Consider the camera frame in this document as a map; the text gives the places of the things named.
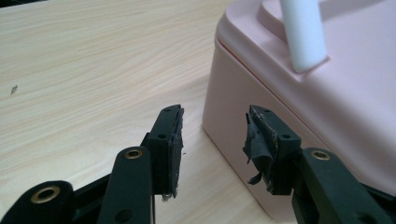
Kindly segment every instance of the wood grain surface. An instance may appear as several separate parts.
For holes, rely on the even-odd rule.
[[[185,108],[178,196],[158,223],[275,223],[201,127],[231,0],[50,0],[0,8],[0,217],[30,187],[79,189]]]

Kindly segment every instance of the table surface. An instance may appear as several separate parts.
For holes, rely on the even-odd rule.
[[[0,8],[0,217],[36,184],[79,189],[109,174],[162,108],[181,104],[178,195],[157,198],[157,222],[276,223],[201,126],[216,24],[231,2]]]

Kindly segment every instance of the white plastic rod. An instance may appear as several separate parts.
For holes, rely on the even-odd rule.
[[[318,0],[280,0],[291,62],[297,73],[327,58]]]

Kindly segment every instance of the pink plastic container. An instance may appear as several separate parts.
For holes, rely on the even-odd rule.
[[[267,107],[303,147],[331,150],[360,182],[395,197],[396,1],[320,1],[329,60],[302,74],[292,70],[272,2],[235,2],[219,21],[206,132],[247,183],[257,171],[242,151],[245,114]],[[295,220],[290,197],[270,195],[262,182],[247,187],[271,217]]]

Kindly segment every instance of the black plastic part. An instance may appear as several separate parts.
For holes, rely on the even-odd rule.
[[[152,222],[150,152],[126,148],[117,155],[97,223]]]
[[[303,150],[297,168],[310,192],[308,200],[297,195],[304,203],[313,200],[318,209],[318,223],[392,223],[388,215],[369,195],[364,186],[330,151],[319,148]],[[300,215],[297,221],[307,221],[310,206],[297,201]]]
[[[300,137],[271,110],[251,105],[247,114],[247,140],[243,148],[274,195],[290,195],[292,160],[300,153]],[[255,184],[259,176],[249,183]]]
[[[110,175],[93,181],[74,193],[76,213],[73,224],[94,224],[99,216]]]
[[[388,216],[396,223],[396,198],[377,189],[364,185],[370,195],[387,212]]]
[[[74,207],[73,188],[65,181],[39,184],[22,194],[8,210],[2,224],[69,223]]]
[[[165,200],[177,196],[177,182],[183,140],[181,129],[184,109],[172,105],[163,109],[151,132],[146,134],[141,146],[151,152],[153,194]]]

